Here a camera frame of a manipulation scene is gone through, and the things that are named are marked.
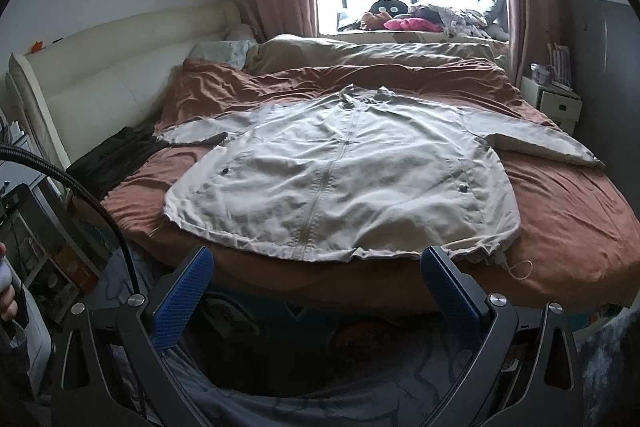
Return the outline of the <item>person left hand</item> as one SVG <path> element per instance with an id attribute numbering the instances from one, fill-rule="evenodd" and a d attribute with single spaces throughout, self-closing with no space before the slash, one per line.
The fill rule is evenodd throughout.
<path id="1" fill-rule="evenodd" d="M 0 313 L 2 321 L 11 321 L 17 314 L 13 275 L 6 262 L 6 245 L 0 244 Z"/>

